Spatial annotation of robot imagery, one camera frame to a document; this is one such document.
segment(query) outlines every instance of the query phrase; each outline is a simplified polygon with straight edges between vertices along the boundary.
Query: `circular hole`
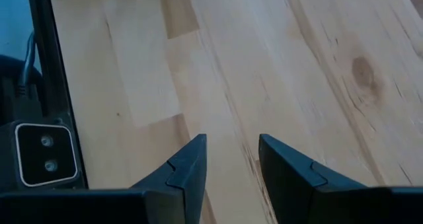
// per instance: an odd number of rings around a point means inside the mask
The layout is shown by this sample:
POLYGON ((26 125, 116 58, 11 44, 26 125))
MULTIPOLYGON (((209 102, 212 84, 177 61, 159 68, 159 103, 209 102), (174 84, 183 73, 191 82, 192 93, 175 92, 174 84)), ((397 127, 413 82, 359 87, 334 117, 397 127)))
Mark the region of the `circular hole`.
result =
POLYGON ((41 144, 45 147, 52 147, 53 146, 53 138, 49 135, 43 135, 41 137, 41 144))
POLYGON ((54 160, 49 160, 44 163, 44 168, 48 172, 54 172, 58 169, 58 163, 54 160))

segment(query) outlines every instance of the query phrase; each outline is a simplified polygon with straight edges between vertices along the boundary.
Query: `wood knot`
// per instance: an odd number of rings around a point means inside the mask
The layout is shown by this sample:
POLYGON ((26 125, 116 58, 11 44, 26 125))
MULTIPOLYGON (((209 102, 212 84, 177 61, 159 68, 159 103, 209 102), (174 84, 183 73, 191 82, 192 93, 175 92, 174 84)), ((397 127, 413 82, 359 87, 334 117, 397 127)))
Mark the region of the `wood knot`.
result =
POLYGON ((353 60, 352 75, 359 88, 370 90, 374 99, 380 99, 381 83, 377 80, 375 71, 365 57, 360 56, 353 60))

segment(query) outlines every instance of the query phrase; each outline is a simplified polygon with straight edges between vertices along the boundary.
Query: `wood grain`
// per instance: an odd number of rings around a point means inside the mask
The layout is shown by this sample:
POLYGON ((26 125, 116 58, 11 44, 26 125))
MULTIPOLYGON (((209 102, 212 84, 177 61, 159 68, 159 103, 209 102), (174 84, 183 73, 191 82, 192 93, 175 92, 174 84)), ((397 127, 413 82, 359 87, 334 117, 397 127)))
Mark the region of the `wood grain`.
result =
POLYGON ((369 186, 422 185, 419 2, 52 0, 90 185, 129 186, 198 133, 202 223, 276 222, 260 133, 369 186))

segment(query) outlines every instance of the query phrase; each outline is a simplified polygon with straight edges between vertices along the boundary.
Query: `wooden surface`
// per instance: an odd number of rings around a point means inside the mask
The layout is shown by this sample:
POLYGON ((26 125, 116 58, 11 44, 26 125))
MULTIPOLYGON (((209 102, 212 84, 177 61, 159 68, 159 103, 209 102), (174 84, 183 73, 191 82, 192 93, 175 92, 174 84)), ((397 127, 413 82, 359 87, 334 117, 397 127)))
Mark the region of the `wooden surface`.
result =
POLYGON ((208 135, 204 223, 275 223, 269 133, 369 186, 423 185, 419 0, 52 0, 91 188, 208 135))

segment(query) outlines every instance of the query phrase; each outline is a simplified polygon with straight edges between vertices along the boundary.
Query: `wooden floor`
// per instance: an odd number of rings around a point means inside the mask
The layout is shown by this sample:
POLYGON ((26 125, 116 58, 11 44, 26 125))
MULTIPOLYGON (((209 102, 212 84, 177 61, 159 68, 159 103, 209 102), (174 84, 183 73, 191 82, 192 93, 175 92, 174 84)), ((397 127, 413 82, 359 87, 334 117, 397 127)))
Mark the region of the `wooden floor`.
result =
POLYGON ((204 223, 275 223, 269 133, 369 186, 423 185, 423 0, 52 0, 91 188, 208 135, 204 223))

